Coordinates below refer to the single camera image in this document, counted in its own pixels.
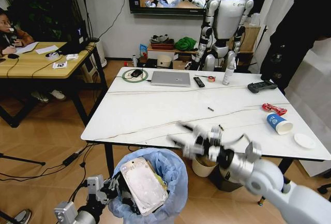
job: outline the marble tabletop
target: marble tabletop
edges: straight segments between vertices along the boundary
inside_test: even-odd
[[[223,144],[239,153],[245,152],[248,145],[246,138],[233,145],[226,143],[246,133],[251,140],[260,143],[265,156],[331,160],[331,154],[279,89],[267,89],[258,94],[247,89],[249,83],[261,81],[259,74],[235,73],[230,84],[225,86],[221,83],[223,72],[185,71],[190,73],[191,86],[173,87],[154,86],[148,81],[126,82],[122,74],[129,69],[120,69],[81,139],[124,145],[177,147],[167,139],[167,135],[194,143],[193,134],[180,127],[178,122],[199,124],[206,130],[220,124],[224,128]],[[148,72],[148,79],[152,78],[153,71],[164,71],[144,70]],[[194,75],[216,76],[216,81],[210,83],[207,78],[200,77],[205,87],[199,88],[193,80]],[[290,133],[278,135],[267,123],[267,112],[261,108],[266,102],[288,110],[283,117],[294,124]],[[299,146],[294,141],[295,133],[303,133],[315,140],[315,148]]]

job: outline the black game controller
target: black game controller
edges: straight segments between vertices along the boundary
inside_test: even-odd
[[[260,83],[250,83],[247,85],[248,89],[253,92],[254,94],[260,92],[263,89],[276,89],[277,88],[277,84],[272,83],[270,81],[263,81]]]

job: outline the shoe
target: shoe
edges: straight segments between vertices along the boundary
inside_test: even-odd
[[[50,92],[50,94],[59,101],[64,101],[67,98],[61,91],[57,91],[56,89]]]
[[[32,212],[31,210],[22,210],[16,217],[14,218],[21,224],[27,224],[31,218]]]
[[[38,91],[33,91],[31,95],[42,103],[48,103],[50,101],[47,96],[45,96],[43,93],[40,93]]]

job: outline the white phone case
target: white phone case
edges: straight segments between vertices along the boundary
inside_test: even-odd
[[[156,179],[143,157],[135,158],[121,165],[121,173],[143,216],[149,215],[162,206],[168,198],[167,191]]]

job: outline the white bottle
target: white bottle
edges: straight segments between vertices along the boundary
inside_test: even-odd
[[[136,58],[136,56],[135,55],[132,55],[132,63],[133,63],[133,66],[134,67],[137,67],[137,58]]]
[[[228,85],[230,83],[230,78],[235,69],[236,69],[236,59],[234,57],[232,61],[228,64],[227,69],[225,70],[224,78],[222,81],[224,85]]]

